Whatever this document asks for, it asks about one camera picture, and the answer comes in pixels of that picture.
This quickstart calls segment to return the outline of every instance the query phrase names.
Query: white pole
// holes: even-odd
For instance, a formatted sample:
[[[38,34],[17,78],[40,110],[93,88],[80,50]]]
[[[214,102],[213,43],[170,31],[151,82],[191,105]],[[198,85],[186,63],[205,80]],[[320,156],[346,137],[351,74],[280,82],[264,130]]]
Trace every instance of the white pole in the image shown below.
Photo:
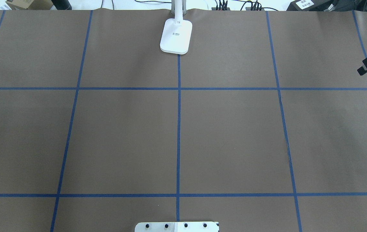
[[[180,24],[183,20],[183,0],[175,0],[175,23]]]

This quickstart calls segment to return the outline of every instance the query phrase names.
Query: horizontal blue line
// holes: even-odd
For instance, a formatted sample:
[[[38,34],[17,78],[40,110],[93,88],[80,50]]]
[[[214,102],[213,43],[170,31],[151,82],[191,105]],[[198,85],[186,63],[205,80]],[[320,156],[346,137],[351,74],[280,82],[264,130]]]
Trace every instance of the horizontal blue line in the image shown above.
[[[367,196],[367,192],[314,192],[297,193],[298,197],[328,197],[328,196]],[[0,197],[57,197],[58,194],[2,194]],[[293,197],[293,193],[181,193],[179,197]],[[60,194],[59,197],[176,197],[176,194]]]
[[[3,194],[3,193],[0,193],[0,197],[57,197],[57,194],[18,194],[18,193]]]
[[[181,193],[180,197],[293,197],[293,193]]]
[[[0,87],[0,90],[76,90],[76,87]],[[179,88],[145,88],[145,87],[80,87],[80,90],[142,90],[142,91],[177,91]],[[180,88],[182,91],[275,91],[272,87],[250,87],[250,88]],[[367,88],[280,88],[282,91],[367,91]]]
[[[367,192],[319,192],[297,193],[298,197],[327,197],[327,196],[367,196]]]
[[[60,194],[60,197],[176,197],[176,194]]]

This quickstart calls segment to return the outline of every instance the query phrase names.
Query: black cylinder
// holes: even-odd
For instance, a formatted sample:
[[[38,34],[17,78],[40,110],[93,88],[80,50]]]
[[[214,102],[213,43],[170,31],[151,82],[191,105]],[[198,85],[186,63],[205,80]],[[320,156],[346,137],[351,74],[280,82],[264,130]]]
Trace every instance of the black cylinder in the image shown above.
[[[52,0],[52,3],[56,9],[72,9],[69,0]]]

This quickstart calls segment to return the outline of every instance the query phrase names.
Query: brown box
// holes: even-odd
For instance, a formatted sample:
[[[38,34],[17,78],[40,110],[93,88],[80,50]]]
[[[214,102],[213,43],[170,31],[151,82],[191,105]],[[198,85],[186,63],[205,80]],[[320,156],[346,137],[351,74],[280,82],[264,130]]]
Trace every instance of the brown box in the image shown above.
[[[7,0],[11,9],[50,9],[53,6],[51,0]]]

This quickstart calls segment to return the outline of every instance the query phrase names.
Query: label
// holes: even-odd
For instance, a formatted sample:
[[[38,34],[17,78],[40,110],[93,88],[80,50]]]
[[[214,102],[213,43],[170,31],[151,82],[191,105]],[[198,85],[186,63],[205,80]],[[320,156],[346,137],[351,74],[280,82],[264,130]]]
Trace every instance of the label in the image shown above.
[[[306,8],[314,5],[314,3],[311,0],[301,0],[299,2],[296,2],[296,4],[301,9],[306,9]]]

